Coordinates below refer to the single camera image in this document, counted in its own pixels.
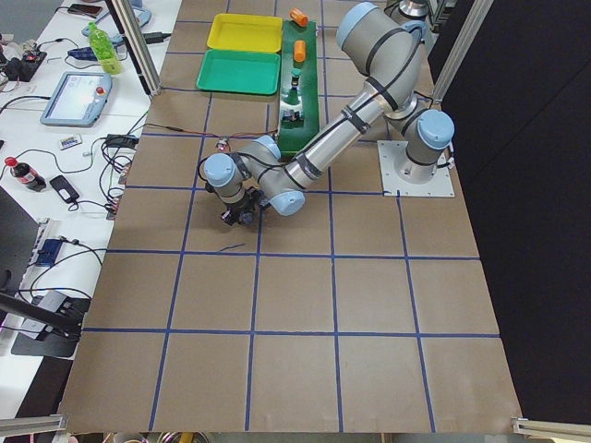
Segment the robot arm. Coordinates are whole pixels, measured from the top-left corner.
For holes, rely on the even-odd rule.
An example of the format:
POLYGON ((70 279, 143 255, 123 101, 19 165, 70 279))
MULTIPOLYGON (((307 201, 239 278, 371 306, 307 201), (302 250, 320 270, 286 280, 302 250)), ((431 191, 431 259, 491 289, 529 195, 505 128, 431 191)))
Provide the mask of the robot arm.
POLYGON ((268 207, 282 216, 298 212, 306 201, 305 189, 382 117, 407 143, 394 163, 396 173, 410 183, 428 182, 452 142, 454 123, 417 98, 425 30, 419 20, 397 23, 370 2, 350 9, 336 41, 364 75, 363 89, 287 163, 280 161, 280 149, 270 136, 238 151, 211 155, 204 162, 205 185, 225 205, 222 220, 249 224, 257 209, 268 207))

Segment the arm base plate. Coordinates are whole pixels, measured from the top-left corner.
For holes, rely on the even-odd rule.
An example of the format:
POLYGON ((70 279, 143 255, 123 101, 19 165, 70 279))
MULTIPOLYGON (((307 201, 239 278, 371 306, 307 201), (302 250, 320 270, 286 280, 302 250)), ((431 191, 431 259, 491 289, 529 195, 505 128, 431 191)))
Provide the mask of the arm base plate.
POLYGON ((443 151, 428 166, 407 157, 406 141, 379 140, 382 193, 385 197, 454 198, 448 159, 443 151))

